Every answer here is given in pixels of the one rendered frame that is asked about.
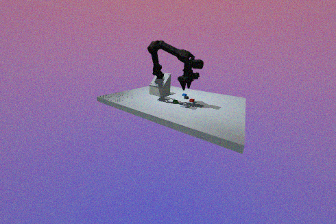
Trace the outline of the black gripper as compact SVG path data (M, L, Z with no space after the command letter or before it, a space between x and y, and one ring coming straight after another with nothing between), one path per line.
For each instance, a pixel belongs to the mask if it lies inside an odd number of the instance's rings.
M188 77L189 71L192 72L192 69L184 68L183 71L184 71L184 74L183 76L178 77L178 81L180 82L182 89L185 90L186 84L187 84L187 88L189 89L191 82L194 80L194 78Z

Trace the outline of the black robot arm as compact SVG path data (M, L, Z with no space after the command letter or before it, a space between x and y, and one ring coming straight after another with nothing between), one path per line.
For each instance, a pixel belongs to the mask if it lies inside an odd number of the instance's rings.
M159 64L158 61L158 50L162 49L174 56L176 56L179 61L184 63L184 68L187 69L202 69L204 66L203 60L195 60L195 56L191 54L189 51L184 49L177 49L167 43L165 43L163 40L156 40L152 41L150 45L147 47L147 50L152 55L152 61L154 64L153 67L153 75L157 76L157 79L162 79L164 73L161 72L162 65ZM189 59L191 57L191 59ZM189 71L188 77L192 77L194 79L198 79L200 77L199 73L193 73L193 71Z

